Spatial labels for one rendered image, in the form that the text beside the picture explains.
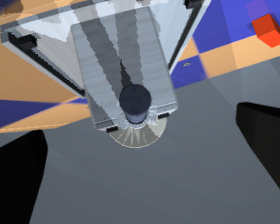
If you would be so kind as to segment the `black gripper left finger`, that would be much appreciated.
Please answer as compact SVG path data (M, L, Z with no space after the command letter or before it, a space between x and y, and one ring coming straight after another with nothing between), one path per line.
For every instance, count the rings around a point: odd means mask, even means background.
M0 224L30 224L47 155L42 129L0 147Z

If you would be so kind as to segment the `dark grey cylinder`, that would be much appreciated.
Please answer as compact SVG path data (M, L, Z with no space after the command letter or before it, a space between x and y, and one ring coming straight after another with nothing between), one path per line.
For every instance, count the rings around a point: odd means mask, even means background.
M151 93L141 84L129 84L121 89L119 105L127 117L128 123L143 123L149 105L151 105Z

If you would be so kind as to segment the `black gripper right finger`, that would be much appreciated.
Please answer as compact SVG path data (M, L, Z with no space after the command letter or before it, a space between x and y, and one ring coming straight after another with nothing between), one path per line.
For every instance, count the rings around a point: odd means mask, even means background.
M280 189L280 108L240 101L234 120L246 143Z

